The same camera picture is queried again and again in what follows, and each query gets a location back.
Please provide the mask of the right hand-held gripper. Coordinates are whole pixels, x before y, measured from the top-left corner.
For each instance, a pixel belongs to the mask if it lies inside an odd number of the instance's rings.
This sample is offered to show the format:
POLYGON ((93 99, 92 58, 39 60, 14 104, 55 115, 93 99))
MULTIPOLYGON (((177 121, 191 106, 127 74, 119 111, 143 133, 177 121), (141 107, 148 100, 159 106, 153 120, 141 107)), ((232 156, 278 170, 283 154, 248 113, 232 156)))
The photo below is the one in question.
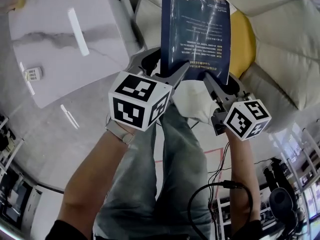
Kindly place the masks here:
MULTIPOLYGON (((243 83, 233 74, 228 76, 224 90, 221 82, 208 72, 204 73, 203 82, 211 99, 219 102, 226 102, 227 95, 244 96, 247 93, 243 83)), ((262 101, 249 96, 247 100, 241 98, 229 107, 223 105, 222 108, 216 109, 211 122, 216 135, 229 129, 241 141, 245 141, 259 135, 271 119, 272 116, 262 101)))

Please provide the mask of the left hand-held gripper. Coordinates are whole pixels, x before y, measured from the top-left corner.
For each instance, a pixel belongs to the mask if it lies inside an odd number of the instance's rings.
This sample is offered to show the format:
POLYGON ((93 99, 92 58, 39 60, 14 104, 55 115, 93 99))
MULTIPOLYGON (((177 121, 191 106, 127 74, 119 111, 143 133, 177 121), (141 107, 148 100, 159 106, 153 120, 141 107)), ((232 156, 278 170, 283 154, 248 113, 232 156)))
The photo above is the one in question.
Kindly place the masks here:
POLYGON ((190 62, 184 62, 174 73, 161 77, 152 72, 161 59, 161 48, 154 47, 133 55, 127 72, 121 71, 109 92, 112 120, 140 131, 146 131, 165 112, 172 89, 185 77, 190 62))

